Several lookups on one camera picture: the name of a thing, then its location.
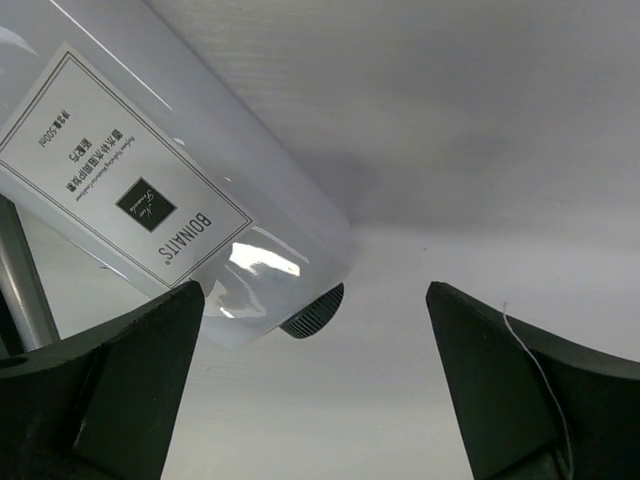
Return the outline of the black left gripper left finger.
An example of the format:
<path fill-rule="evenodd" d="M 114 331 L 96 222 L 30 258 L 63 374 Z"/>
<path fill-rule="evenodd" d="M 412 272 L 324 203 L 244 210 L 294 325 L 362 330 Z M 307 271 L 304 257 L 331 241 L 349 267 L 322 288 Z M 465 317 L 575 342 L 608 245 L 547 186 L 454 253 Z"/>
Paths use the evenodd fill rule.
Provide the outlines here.
<path fill-rule="evenodd" d="M 2 478 L 160 478 L 203 310 L 201 286 L 188 281 L 2 359 Z"/>

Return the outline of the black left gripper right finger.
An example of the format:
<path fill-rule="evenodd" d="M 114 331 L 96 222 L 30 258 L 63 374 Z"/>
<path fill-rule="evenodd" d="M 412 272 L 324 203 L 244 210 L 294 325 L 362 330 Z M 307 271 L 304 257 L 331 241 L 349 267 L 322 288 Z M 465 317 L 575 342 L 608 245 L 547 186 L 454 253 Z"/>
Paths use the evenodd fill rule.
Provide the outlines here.
<path fill-rule="evenodd" d="M 476 479 L 636 479 L 639 365 L 433 282 L 426 306 Z"/>

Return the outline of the white bottle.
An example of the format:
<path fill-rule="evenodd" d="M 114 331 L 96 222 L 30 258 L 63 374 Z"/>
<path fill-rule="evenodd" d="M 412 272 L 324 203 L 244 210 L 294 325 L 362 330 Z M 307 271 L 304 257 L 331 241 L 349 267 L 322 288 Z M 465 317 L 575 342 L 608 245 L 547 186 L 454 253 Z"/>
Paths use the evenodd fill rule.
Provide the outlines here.
<path fill-rule="evenodd" d="M 1 192 L 236 348 L 338 312 L 346 216 L 142 1 L 1 5 Z"/>

